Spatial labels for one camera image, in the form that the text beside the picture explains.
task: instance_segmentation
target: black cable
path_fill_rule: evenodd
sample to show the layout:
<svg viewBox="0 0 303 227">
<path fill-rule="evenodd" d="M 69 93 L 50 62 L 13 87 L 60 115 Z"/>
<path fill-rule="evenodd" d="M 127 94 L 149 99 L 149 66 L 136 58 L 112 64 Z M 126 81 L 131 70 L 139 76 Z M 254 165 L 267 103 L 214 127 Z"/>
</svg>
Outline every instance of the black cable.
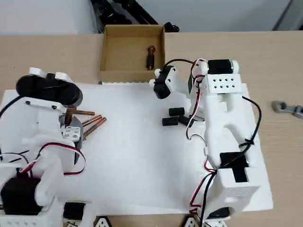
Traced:
<svg viewBox="0 0 303 227">
<path fill-rule="evenodd" d="M 22 152 L 17 153 L 17 154 L 23 155 L 23 154 L 25 154 L 25 153 L 27 153 L 27 152 L 29 152 L 29 150 L 25 150 L 25 151 L 22 151 Z M 19 160 L 21 160 L 21 158 L 16 158 L 16 159 L 11 160 L 11 161 L 9 161 L 9 162 L 12 163 L 12 162 L 17 162 L 17 161 L 19 161 Z"/>
<path fill-rule="evenodd" d="M 187 59 L 182 59 L 182 58 L 176 58 L 176 59 L 172 59 L 172 60 L 168 61 L 167 63 L 165 63 L 162 70 L 174 61 L 183 61 L 183 62 L 187 62 L 187 63 L 190 63 L 190 64 L 194 64 L 193 61 L 190 61 L 190 60 L 187 60 Z"/>
<path fill-rule="evenodd" d="M 22 155 L 22 154 L 18 154 L 18 153 L 13 153 L 13 152 L 7 152 L 7 153 L 3 153 L 3 155 L 4 154 L 9 154 L 9 155 L 19 155 L 19 156 L 21 156 L 25 161 L 26 161 L 26 163 L 27 164 L 29 164 L 29 161 L 28 161 L 28 159 L 27 159 L 27 157 L 25 157 L 24 155 Z M 33 178 L 33 171 L 32 170 L 30 170 L 29 171 L 29 174 L 30 174 L 30 177 L 31 178 Z"/>
<path fill-rule="evenodd" d="M 11 100 L 1 111 L 0 111 L 0 118 L 2 117 L 2 115 L 4 114 L 4 112 L 11 107 L 15 102 L 17 102 L 18 100 L 22 99 L 23 96 L 18 96 L 16 98 L 14 98 L 13 100 Z"/>
<path fill-rule="evenodd" d="M 212 227 L 211 225 L 209 225 L 207 222 L 204 222 L 206 225 L 208 225 L 209 227 Z"/>
<path fill-rule="evenodd" d="M 70 221 L 67 222 L 67 224 L 70 224 L 72 226 L 78 227 L 76 224 L 71 223 Z"/>
<path fill-rule="evenodd" d="M 220 166 L 219 168 L 223 168 L 223 167 L 225 167 L 225 166 L 227 166 L 227 165 L 230 165 L 231 163 L 233 163 L 234 161 L 238 160 L 240 157 L 242 157 L 243 155 L 245 155 L 245 153 L 249 150 L 249 148 L 250 148 L 252 145 L 254 145 L 254 139 L 255 139 L 255 137 L 256 137 L 256 135 L 257 135 L 257 132 L 258 132 L 258 130 L 259 130 L 259 127 L 260 127 L 260 123 L 261 123 L 261 119 L 262 119 L 262 111 L 261 111 L 260 106 L 259 106 L 256 102 L 252 101 L 252 100 L 249 99 L 249 98 L 246 98 L 246 97 L 244 97 L 244 96 L 242 96 L 242 98 L 243 98 L 244 100 L 249 101 L 249 102 L 251 102 L 252 104 L 254 104 L 254 105 L 257 107 L 257 109 L 258 109 L 259 117 L 258 117 L 258 121 L 257 121 L 257 124 L 256 124 L 256 128 L 255 128 L 255 130 L 254 130 L 254 132 L 253 132 L 251 138 L 250 138 L 249 140 L 248 140 L 248 139 L 245 139 L 245 142 L 239 145 L 239 148 L 246 146 L 245 149 L 244 149 L 243 151 L 241 151 L 241 152 L 239 153 L 239 155 L 238 155 L 237 157 L 235 157 L 233 160 L 231 160 L 230 162 L 224 164 L 223 166 Z"/>
<path fill-rule="evenodd" d="M 206 207 L 206 199 L 207 199 L 207 192 L 208 192 L 208 189 L 209 189 L 209 186 L 210 186 L 210 183 L 212 182 L 213 178 L 216 176 L 217 174 L 217 171 L 214 172 L 211 177 L 209 178 L 208 182 L 207 182 L 207 185 L 205 187 L 205 191 L 204 191 L 204 195 L 203 195 L 203 203 L 202 203 L 202 207 L 201 207 L 201 218 L 200 218 L 200 224 L 199 224 L 199 227 L 202 227 L 202 224 L 203 224 L 203 217 L 204 217 L 204 212 L 205 212 L 205 207 Z"/>
<path fill-rule="evenodd" d="M 62 85 L 57 85 L 57 86 L 50 86 L 50 87 L 44 87 L 42 89 L 37 89 L 36 91 L 34 91 L 33 93 L 35 92 L 39 92 L 39 91 L 43 91 L 43 90 L 46 90 L 46 89 L 52 89 L 52 88 L 61 88 L 61 87 L 65 87 L 67 86 L 68 84 L 62 84 Z M 12 101 L 10 101 L 1 111 L 0 111 L 0 118 L 2 117 L 2 115 L 4 114 L 4 112 L 10 108 L 15 102 L 17 102 L 18 100 L 22 99 L 24 96 L 18 96 L 16 98 L 14 98 Z"/>
</svg>

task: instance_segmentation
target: metal wrench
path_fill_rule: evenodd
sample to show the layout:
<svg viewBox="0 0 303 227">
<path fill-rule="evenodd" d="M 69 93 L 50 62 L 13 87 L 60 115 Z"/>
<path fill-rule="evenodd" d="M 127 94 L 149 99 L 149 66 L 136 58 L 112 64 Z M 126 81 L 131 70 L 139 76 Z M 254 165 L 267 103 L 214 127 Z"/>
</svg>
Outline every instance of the metal wrench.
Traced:
<svg viewBox="0 0 303 227">
<path fill-rule="evenodd" d="M 291 113 L 293 116 L 303 119 L 303 106 L 287 105 L 286 102 L 277 100 L 272 102 L 271 107 L 276 113 Z"/>
</svg>

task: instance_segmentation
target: cardboard box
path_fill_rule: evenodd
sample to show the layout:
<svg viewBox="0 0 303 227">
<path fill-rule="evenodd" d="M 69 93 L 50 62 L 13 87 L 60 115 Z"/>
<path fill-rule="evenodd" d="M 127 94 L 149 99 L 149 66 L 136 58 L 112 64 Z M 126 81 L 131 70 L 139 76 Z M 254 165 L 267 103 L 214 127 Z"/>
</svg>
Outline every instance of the cardboard box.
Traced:
<svg viewBox="0 0 303 227">
<path fill-rule="evenodd" d="M 148 82 L 154 71 L 146 68 L 147 48 L 153 45 L 155 69 L 165 61 L 164 28 L 161 25 L 107 25 L 103 39 L 102 82 Z"/>
</svg>

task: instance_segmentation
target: screw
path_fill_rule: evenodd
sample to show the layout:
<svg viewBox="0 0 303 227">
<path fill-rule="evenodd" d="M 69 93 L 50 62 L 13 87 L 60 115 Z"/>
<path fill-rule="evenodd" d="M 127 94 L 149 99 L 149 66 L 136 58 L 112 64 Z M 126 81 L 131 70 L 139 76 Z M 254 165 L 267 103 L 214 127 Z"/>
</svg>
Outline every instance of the screw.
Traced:
<svg viewBox="0 0 303 227">
<path fill-rule="evenodd" d="M 155 67 L 155 52 L 156 48 L 154 46 L 149 46 L 147 48 L 148 55 L 147 55 L 147 70 L 152 70 Z"/>
</svg>

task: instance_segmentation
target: wooden table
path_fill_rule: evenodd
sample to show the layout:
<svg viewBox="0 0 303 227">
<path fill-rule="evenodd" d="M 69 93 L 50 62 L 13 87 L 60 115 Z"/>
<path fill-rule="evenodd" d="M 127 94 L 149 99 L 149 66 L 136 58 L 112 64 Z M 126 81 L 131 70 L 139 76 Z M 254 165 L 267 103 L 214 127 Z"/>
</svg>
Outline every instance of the wooden table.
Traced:
<svg viewBox="0 0 303 227">
<path fill-rule="evenodd" d="M 0 95 L 30 66 L 67 72 L 74 81 L 97 83 L 102 35 L 0 37 Z M 303 120 L 276 114 L 270 103 L 302 105 L 303 32 L 166 34 L 166 59 L 198 57 L 238 60 L 251 98 L 262 108 L 261 145 L 275 208 L 241 213 L 230 226 L 300 226 L 303 196 Z M 188 65 L 178 63 L 188 75 Z M 116 216 L 114 227 L 178 227 L 182 215 Z"/>
</svg>

